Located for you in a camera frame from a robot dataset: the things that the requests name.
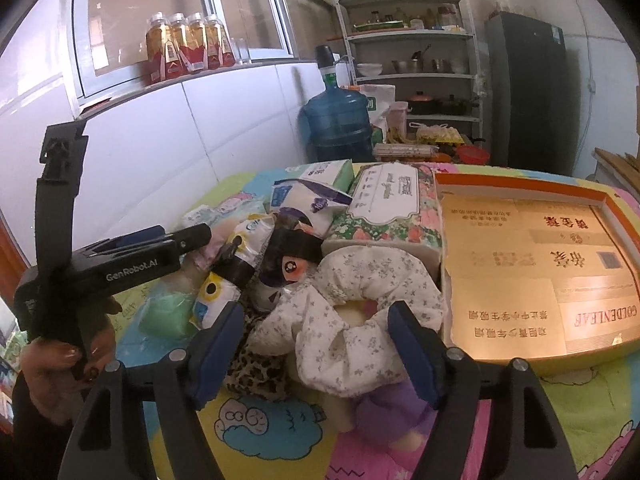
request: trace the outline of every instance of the wooden door frame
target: wooden door frame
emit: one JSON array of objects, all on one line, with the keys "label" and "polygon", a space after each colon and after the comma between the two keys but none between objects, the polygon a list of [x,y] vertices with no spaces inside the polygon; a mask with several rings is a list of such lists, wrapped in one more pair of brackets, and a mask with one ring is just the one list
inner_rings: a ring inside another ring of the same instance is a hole
[{"label": "wooden door frame", "polygon": [[0,297],[10,308],[14,305],[14,292],[26,268],[25,258],[0,212]]}]

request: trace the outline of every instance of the metal bolt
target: metal bolt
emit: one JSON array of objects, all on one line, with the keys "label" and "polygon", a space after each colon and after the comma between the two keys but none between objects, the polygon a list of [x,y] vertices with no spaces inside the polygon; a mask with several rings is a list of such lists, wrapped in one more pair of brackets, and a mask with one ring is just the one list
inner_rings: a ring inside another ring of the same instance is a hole
[{"label": "metal bolt", "polygon": [[524,359],[514,359],[513,367],[521,372],[526,372],[529,369],[529,363],[527,363]]},{"label": "metal bolt", "polygon": [[187,351],[184,348],[176,348],[169,352],[169,359],[174,362],[182,361],[187,357]]},{"label": "metal bolt", "polygon": [[120,361],[109,361],[104,367],[105,372],[115,372],[120,368]]},{"label": "metal bolt", "polygon": [[458,348],[457,346],[452,346],[447,349],[447,357],[452,361],[462,361],[462,358],[465,356],[465,353]]}]

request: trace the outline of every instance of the white bowl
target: white bowl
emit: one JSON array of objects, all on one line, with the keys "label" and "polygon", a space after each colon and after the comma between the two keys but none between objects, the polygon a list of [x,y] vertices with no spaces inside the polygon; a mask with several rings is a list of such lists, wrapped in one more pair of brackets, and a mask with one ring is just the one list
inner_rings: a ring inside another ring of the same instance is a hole
[{"label": "white bowl", "polygon": [[358,63],[356,69],[363,77],[375,77],[382,74],[382,65],[380,63]]}]

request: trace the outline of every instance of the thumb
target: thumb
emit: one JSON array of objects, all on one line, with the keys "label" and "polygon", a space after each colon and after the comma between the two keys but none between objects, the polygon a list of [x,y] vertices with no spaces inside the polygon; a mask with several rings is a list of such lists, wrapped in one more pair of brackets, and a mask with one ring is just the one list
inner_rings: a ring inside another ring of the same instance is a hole
[{"label": "thumb", "polygon": [[34,374],[68,370],[82,357],[79,348],[56,340],[37,338],[25,346],[20,356],[24,371]]}]

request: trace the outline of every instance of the blue water bottle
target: blue water bottle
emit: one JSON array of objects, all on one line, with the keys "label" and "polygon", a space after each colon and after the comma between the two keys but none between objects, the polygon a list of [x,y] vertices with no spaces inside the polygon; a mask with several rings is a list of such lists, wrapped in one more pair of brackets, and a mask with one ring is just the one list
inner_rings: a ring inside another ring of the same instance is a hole
[{"label": "blue water bottle", "polygon": [[325,90],[302,107],[310,130],[308,152],[318,162],[344,158],[373,162],[366,96],[338,87],[329,46],[316,46],[316,61]]}]

